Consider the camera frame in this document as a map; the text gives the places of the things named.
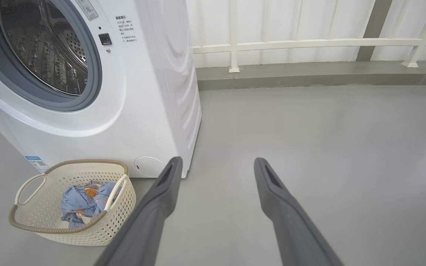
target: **gray pillar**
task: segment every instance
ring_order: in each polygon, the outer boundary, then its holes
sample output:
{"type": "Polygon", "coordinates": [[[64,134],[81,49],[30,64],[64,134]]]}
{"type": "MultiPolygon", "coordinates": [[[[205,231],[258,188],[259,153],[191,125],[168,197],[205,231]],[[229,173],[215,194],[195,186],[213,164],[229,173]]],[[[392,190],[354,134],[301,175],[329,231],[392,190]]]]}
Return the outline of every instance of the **gray pillar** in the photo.
{"type": "MultiPolygon", "coordinates": [[[[366,26],[364,38],[379,38],[391,4],[392,0],[376,0],[372,8],[371,16],[369,17],[369,22],[366,26]]],[[[374,48],[375,47],[360,47],[356,61],[370,61],[374,48]]]]}

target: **white washing machine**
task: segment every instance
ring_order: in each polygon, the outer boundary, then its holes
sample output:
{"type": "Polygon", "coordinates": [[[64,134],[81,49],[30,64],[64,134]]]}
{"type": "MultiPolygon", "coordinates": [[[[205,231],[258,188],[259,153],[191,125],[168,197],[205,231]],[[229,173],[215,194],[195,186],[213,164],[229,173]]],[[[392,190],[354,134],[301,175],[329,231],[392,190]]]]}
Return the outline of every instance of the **white washing machine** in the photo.
{"type": "Polygon", "coordinates": [[[186,177],[201,117],[185,0],[0,0],[0,131],[40,171],[186,177]]]}

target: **perforated basket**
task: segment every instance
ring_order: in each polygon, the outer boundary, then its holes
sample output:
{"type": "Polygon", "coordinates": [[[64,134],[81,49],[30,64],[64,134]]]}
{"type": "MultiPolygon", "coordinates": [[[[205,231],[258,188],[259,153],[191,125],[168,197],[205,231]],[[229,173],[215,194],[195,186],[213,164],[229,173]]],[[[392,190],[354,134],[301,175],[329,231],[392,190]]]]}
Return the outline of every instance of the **perforated basket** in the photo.
{"type": "Polygon", "coordinates": [[[72,160],[49,168],[44,174],[27,180],[18,190],[11,208],[12,226],[35,232],[47,239],[78,246],[104,246],[131,214],[136,204],[136,193],[128,177],[127,166],[115,160],[72,160]],[[43,178],[42,184],[25,202],[20,202],[24,188],[43,178]],[[103,212],[88,224],[69,229],[61,221],[60,201],[71,185],[84,185],[90,180],[116,182],[103,212]],[[113,202],[115,192],[122,186],[113,202]]]}

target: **clothing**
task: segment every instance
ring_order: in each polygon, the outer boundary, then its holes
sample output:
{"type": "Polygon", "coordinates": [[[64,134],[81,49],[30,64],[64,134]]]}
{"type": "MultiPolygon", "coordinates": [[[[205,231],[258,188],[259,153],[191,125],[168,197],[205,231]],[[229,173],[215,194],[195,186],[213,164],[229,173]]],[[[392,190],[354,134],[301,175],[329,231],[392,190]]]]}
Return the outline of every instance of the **clothing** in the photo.
{"type": "Polygon", "coordinates": [[[61,219],[69,222],[69,228],[76,228],[87,224],[91,218],[101,214],[105,209],[109,194],[115,183],[106,182],[100,184],[96,181],[84,186],[71,186],[65,192],[60,202],[62,211],[61,219]]]}

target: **white wall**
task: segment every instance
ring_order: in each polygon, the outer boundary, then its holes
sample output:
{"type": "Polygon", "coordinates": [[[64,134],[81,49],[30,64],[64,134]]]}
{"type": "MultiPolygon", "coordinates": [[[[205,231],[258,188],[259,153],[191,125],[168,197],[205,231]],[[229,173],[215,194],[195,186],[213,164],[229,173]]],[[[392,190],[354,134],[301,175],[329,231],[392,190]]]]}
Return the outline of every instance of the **white wall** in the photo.
{"type": "MultiPolygon", "coordinates": [[[[228,44],[229,0],[186,0],[193,46],[228,44]]],[[[359,38],[369,17],[373,0],[340,0],[333,30],[331,17],[336,0],[238,1],[238,42],[305,39],[359,38]]],[[[403,0],[393,0],[381,37],[389,37],[403,0]]],[[[426,0],[410,0],[396,37],[418,37],[426,21],[426,0]]],[[[263,51],[239,51],[238,65],[292,62],[354,61],[359,47],[318,47],[263,51]]],[[[411,47],[376,47],[372,60],[404,60],[411,47]]],[[[421,57],[426,59],[426,51],[421,57]]],[[[196,67],[230,66],[230,53],[196,54],[196,67]]]]}

